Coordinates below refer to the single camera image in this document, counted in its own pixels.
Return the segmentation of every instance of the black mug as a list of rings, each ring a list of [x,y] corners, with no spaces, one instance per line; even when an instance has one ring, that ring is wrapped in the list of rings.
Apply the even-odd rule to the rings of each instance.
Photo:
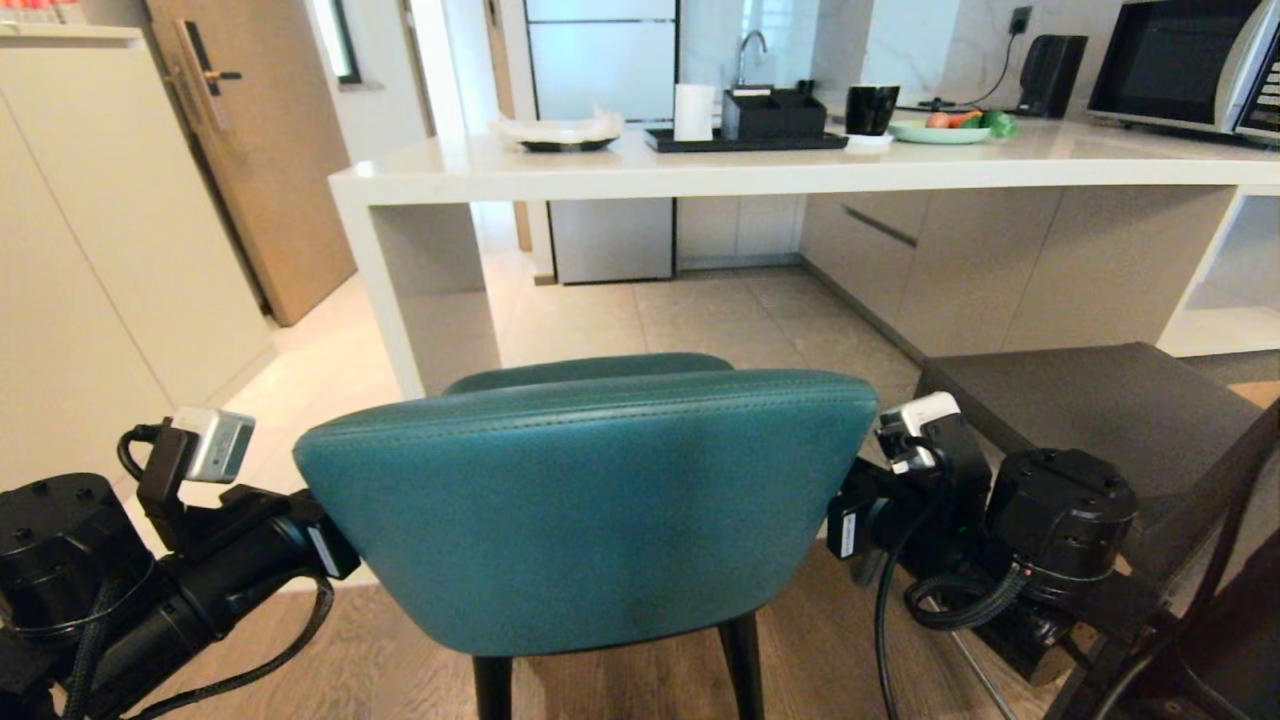
[[[884,135],[897,108],[896,85],[855,85],[845,100],[845,132]]]

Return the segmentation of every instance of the teal leather chair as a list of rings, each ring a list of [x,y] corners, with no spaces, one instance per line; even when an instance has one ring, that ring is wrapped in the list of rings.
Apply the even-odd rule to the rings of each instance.
[[[756,609],[804,560],[877,410],[865,382],[707,355],[497,370],[307,432],[293,455],[410,618],[472,656],[483,720],[516,656],[717,626],[763,717]]]

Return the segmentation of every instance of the carrot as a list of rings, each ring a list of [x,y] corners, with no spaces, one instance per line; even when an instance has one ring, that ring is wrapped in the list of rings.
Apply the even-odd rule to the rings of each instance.
[[[963,115],[951,115],[950,120],[947,120],[947,122],[950,123],[950,127],[957,128],[957,127],[963,126],[965,123],[965,120],[968,120],[969,118],[975,118],[975,117],[978,117],[980,114],[982,114],[982,110],[970,110],[970,111],[968,111],[968,113],[965,113]]]

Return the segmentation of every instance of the power outlet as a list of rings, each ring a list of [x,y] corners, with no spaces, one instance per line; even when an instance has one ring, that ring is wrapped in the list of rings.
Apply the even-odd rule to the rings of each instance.
[[[1014,8],[1014,17],[1009,20],[1009,35],[1021,35],[1027,32],[1027,26],[1032,22],[1032,6],[1023,5]]]

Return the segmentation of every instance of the black plate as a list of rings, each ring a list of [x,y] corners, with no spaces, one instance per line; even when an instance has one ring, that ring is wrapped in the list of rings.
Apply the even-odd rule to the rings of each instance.
[[[589,140],[586,142],[532,142],[525,140],[520,143],[527,147],[530,152],[590,152],[593,150],[604,150],[617,137]]]
[[[777,137],[760,140],[724,140],[716,128],[712,140],[676,142],[675,131],[648,131],[645,142],[658,152],[723,152],[727,150],[840,150],[849,143],[842,135],[823,135],[820,137]]]

